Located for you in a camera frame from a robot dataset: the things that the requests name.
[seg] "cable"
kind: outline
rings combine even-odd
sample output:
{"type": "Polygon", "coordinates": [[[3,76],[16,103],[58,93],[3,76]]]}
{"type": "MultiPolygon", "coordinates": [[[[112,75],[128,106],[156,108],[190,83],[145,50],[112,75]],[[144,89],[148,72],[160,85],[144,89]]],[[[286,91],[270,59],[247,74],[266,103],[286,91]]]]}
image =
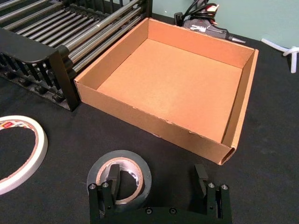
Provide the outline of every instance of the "cable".
{"type": "Polygon", "coordinates": [[[270,47],[275,48],[276,50],[280,50],[283,52],[283,56],[288,56],[289,54],[292,54],[292,63],[291,63],[291,73],[296,73],[297,68],[297,54],[299,53],[298,47],[292,47],[291,49],[280,47],[279,45],[268,41],[266,39],[261,40],[263,43],[269,45],[270,47]]]}
{"type": "Polygon", "coordinates": [[[209,0],[195,0],[187,9],[182,19],[184,20],[187,16],[190,16],[190,19],[206,19],[211,23],[215,23],[216,10],[213,12],[207,11],[207,9],[212,6],[217,7],[218,5],[208,2],[209,0]]]}

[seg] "open cardboard box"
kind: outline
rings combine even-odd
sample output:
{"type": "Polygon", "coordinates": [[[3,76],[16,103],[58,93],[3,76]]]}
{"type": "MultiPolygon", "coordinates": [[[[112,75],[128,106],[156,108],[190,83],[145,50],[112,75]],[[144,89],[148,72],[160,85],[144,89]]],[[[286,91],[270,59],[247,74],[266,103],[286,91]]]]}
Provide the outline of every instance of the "open cardboard box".
{"type": "Polygon", "coordinates": [[[257,55],[146,18],[75,82],[84,103],[222,165],[238,145],[257,55]]]}

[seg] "light green wall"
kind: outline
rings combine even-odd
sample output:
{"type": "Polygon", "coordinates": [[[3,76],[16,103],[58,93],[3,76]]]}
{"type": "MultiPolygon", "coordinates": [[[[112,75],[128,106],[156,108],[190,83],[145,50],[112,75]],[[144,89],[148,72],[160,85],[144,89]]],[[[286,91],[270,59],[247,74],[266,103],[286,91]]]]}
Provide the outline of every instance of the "light green wall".
{"type": "MultiPolygon", "coordinates": [[[[153,12],[173,17],[192,0],[153,0],[153,12]]],[[[299,46],[299,0],[210,0],[220,4],[216,22],[230,33],[266,38],[284,47],[299,46]]]]}

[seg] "white tape roll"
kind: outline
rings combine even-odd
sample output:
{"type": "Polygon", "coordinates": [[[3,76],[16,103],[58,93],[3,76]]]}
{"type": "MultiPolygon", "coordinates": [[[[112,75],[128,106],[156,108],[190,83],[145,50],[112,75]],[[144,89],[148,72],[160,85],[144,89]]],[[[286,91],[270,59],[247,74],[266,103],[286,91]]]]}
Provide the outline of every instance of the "white tape roll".
{"type": "Polygon", "coordinates": [[[15,189],[30,178],[41,165],[48,148],[47,136],[43,128],[35,120],[25,116],[0,118],[0,131],[11,127],[31,129],[36,136],[36,143],[28,160],[10,176],[0,180],[0,195],[15,189]]]}

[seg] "black table surface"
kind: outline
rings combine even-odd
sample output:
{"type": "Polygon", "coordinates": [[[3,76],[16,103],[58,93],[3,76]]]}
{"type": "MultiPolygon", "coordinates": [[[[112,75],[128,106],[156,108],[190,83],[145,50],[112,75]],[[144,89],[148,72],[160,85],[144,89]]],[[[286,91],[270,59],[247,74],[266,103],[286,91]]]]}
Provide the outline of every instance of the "black table surface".
{"type": "Polygon", "coordinates": [[[299,223],[299,71],[290,73],[281,52],[246,40],[260,50],[259,58],[238,150],[223,166],[86,104],[69,112],[0,79],[0,117],[31,117],[49,140],[40,168],[0,196],[0,223],[89,223],[88,171],[119,149],[138,153],[151,169],[147,206],[195,210],[190,177],[202,163],[216,184],[230,187],[235,224],[299,223]]]}

